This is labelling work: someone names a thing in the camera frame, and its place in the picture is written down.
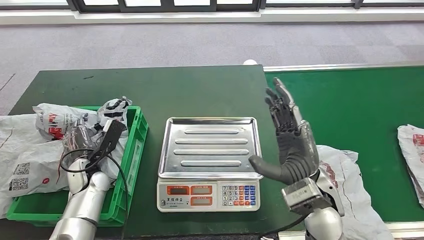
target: green crate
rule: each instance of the green crate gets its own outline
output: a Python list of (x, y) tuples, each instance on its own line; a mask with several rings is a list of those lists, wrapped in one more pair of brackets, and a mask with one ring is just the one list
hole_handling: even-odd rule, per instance
[[(93, 111), (99, 109), (98, 106), (78, 106), (77, 108)], [(128, 207), (130, 207), (148, 124), (139, 106), (129, 106), (126, 116), (129, 136), (123, 152), (121, 167), (128, 185)], [(125, 187), (119, 174), (115, 187), (106, 193), (98, 226), (120, 227), (124, 224), (126, 212), (124, 194)], [(7, 212), (7, 219), (27, 222), (37, 227), (51, 227), (56, 225), (61, 218), (67, 202), (68, 191), (34, 193), (16, 197)]]

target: silver robotic arm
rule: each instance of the silver robotic arm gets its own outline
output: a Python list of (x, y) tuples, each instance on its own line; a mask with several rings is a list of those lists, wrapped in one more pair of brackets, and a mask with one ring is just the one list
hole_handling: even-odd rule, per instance
[(49, 240), (93, 240), (97, 224), (110, 187), (108, 176), (99, 170), (97, 164), (114, 149), (125, 125), (116, 120), (108, 120), (103, 131), (103, 141), (96, 149), (75, 149), (68, 152), (90, 151), (87, 158), (77, 158), (69, 168), (60, 166), (67, 172), (69, 196), (66, 208), (57, 222)]
[(277, 94), (266, 89), (265, 102), (275, 126), (279, 149), (279, 166), (265, 162), (259, 156), (249, 158), (253, 168), (263, 176), (282, 182), (281, 190), (290, 211), (306, 216), (305, 239), (339, 240), (345, 215), (336, 187), (324, 171), (309, 125), (284, 84), (274, 78)]

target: plastic bag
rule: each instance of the plastic bag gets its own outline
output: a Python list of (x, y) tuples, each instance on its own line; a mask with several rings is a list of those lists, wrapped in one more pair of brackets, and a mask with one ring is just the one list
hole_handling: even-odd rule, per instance
[[(77, 149), (94, 149), (95, 144), (93, 143), (90, 135), (90, 130), (86, 127), (87, 114), (78, 119), (63, 137), (63, 154), (67, 154), (70, 151)], [(90, 151), (76, 151), (68, 154), (62, 161), (66, 168), (69, 168), (71, 164), (82, 156), (88, 156)]]
[(12, 205), (13, 199), (9, 198), (0, 198), (0, 219), (6, 218), (9, 207)]
[(424, 129), (406, 125), (397, 128), (397, 139), (408, 165), (418, 202), (424, 208)]
[[(97, 113), (42, 103), (33, 108), (37, 114), (0, 116), (0, 170), (3, 171), (0, 174), (0, 199), (56, 192), (66, 188), (67, 174), (59, 167), (59, 160), (64, 152), (63, 141), (50, 140), (62, 138), (77, 120), (87, 114), (84, 129), (87, 138), (90, 137), (93, 141), (95, 136), (92, 135), (97, 131), (94, 128), (96, 124), (106, 122), (110, 118), (117, 118), (126, 124), (127, 106), (130, 105), (131, 101), (126, 98), (113, 99), (105, 103), (101, 108), (103, 110), (99, 109)], [(128, 130), (126, 134), (121, 135), (116, 149), (112, 151), (112, 156), (118, 163), (121, 163), (127, 140)], [(75, 139), (73, 141), (65, 145), (69, 149), (81, 146), (94, 148), (89, 147), (89, 144), (81, 145), (81, 142), (77, 143)], [(117, 178), (119, 170), (111, 160), (105, 158), (99, 165), (111, 182)]]
[(318, 145), (319, 168), (325, 171), (338, 190), (345, 216), (345, 240), (393, 240), (381, 217), (371, 206), (371, 197), (364, 188), (361, 171), (356, 164), (358, 153)]
[[(127, 126), (127, 130), (123, 131), (118, 144), (116, 144), (115, 150), (112, 151), (112, 157), (121, 164), (122, 157), (124, 155), (124, 149), (128, 141), (128, 125), (127, 125), (127, 112), (128, 106), (131, 106), (133, 102), (127, 99), (125, 96), (122, 98), (112, 99), (107, 101), (101, 108), (97, 110), (98, 121), (100, 126), (103, 128), (106, 121), (109, 119), (115, 119)], [(94, 136), (92, 138), (93, 142), (98, 142), (103, 138)], [(104, 172), (111, 180), (115, 180), (118, 177), (119, 169), (115, 163), (109, 158), (103, 159), (99, 162), (100, 170)]]
[(65, 188), (59, 178), (62, 141), (47, 141), (37, 129), (36, 114), (0, 116), (0, 199)]
[(84, 114), (87, 114), (89, 128), (97, 123), (97, 112), (91, 110), (49, 103), (33, 106), (32, 110), (37, 114), (35, 126), (47, 140), (62, 139), (75, 121)]

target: floor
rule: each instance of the floor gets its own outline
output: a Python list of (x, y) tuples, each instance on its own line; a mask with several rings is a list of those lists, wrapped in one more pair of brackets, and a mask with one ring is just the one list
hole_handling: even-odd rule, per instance
[(424, 23), (0, 26), (0, 115), (40, 70), (424, 61)]

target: green tabletop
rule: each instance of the green tabletop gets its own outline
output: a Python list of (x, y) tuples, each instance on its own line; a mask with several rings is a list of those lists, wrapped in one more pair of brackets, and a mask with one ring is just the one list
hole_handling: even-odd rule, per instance
[[(126, 236), (254, 233), (297, 218), (285, 206), (281, 183), (260, 181), (261, 207), (256, 212), (206, 213), (159, 212), (156, 183), (169, 117), (255, 117), (263, 156), (277, 163), (265, 87), (259, 65), (41, 71), (10, 114), (31, 113), (32, 106), (39, 103), (100, 106), (126, 96), (141, 107), (149, 124)], [(119, 229), (102, 228), (97, 235), (117, 234)]]
[[(277, 144), (263, 98), (266, 81), (280, 77), (310, 122), (317, 144), (359, 153), (365, 188), (382, 219), (424, 221), (424, 209), (418, 204), (397, 141), (400, 125), (424, 128), (424, 67), (265, 75), (261, 66), (41, 71), (10, 114), (31, 113), (31, 106), (43, 102), (98, 106), (127, 96), (141, 107), (149, 132), (126, 235), (262, 232), (297, 217), (287, 211), (280, 194), (282, 184), (260, 181), (257, 212), (160, 213), (156, 208), (157, 171), (169, 117), (255, 117), (263, 157), (276, 163)], [(99, 236), (117, 234), (119, 229), (98, 231)]]
[(424, 128), (424, 67), (267, 72), (292, 93), (315, 141), (359, 153), (373, 208), (385, 222), (424, 221), (398, 144), (401, 125)]

